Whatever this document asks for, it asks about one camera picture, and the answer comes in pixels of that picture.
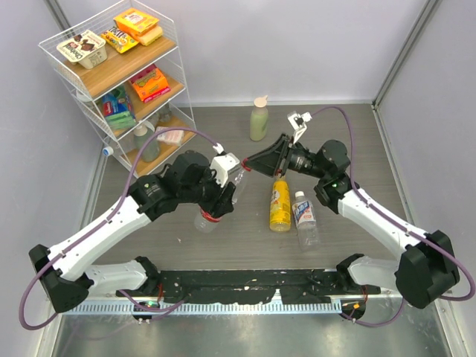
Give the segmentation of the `clear bottle red label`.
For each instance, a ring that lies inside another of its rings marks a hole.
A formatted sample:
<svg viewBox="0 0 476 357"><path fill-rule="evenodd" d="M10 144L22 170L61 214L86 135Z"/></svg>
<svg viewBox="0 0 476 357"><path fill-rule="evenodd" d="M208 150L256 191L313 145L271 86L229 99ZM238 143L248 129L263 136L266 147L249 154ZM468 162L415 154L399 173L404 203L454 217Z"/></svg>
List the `clear bottle red label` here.
<svg viewBox="0 0 476 357"><path fill-rule="evenodd" d="M198 231L210 233L225 214L234 210L234 206L247 185L249 171L242 161L228 174L227 183L219 193L216 192L216 195L208 201L199 203L199 212L194 220Z"/></svg>

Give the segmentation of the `yellow juice bottle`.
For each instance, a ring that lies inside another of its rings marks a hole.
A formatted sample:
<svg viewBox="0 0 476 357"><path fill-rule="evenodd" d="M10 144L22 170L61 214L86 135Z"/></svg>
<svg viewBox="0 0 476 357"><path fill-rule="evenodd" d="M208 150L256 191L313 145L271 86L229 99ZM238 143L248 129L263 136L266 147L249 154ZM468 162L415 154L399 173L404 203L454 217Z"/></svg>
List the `yellow juice bottle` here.
<svg viewBox="0 0 476 357"><path fill-rule="evenodd" d="M291 227L291 200L284 176L276 178L272 186L269 227L278 233L287 232Z"/></svg>

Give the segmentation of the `red bottle cap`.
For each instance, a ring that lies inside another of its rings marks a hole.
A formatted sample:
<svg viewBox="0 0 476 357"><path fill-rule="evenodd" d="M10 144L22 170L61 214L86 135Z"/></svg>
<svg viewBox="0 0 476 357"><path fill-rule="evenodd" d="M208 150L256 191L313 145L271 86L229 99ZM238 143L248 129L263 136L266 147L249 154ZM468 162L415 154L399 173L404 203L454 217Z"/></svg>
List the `red bottle cap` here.
<svg viewBox="0 0 476 357"><path fill-rule="evenodd" d="M242 161L242 162L241 162L241 166L242 166L242 168L243 168L244 170L247 170L247 171L250 171L250 170L251 170L249 167L247 167L245 161Z"/></svg>

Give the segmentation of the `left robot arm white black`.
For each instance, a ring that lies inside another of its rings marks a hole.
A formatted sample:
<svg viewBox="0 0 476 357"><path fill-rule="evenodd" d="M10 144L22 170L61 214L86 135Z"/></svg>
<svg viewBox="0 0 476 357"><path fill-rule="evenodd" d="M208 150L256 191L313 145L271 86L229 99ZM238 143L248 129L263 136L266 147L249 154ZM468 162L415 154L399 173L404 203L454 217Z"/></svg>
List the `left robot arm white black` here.
<svg viewBox="0 0 476 357"><path fill-rule="evenodd" d="M88 296L119 290L134 296L157 294L160 274L146 257L108 266L97 266L95 260L180 204L197 204L214 220L232 212L236 187L229 178L239 166L232 153L209 161L187 151L159 174L138 178L125 196L72 237L50 248L32 248L30 260L55 312L67 312Z"/></svg>

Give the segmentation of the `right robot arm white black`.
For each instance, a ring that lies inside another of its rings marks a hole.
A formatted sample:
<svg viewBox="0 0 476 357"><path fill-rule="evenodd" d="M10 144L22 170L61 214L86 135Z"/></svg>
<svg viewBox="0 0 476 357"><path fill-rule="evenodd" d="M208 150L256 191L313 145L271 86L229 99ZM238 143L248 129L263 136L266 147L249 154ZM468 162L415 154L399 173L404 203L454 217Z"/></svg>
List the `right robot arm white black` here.
<svg viewBox="0 0 476 357"><path fill-rule="evenodd" d="M317 152L282 134L270 147L247 157L247 168L281 176L291 170L318 179L318 201L332 212L365 229L395 257L375 260L357 254L344 261L335 276L340 291L351 294L361 285L395 290L412 306L423 309L460 282L451 240L442 231L430 234L400 219L373 200L347 174L351 161L346 146L326 141Z"/></svg>

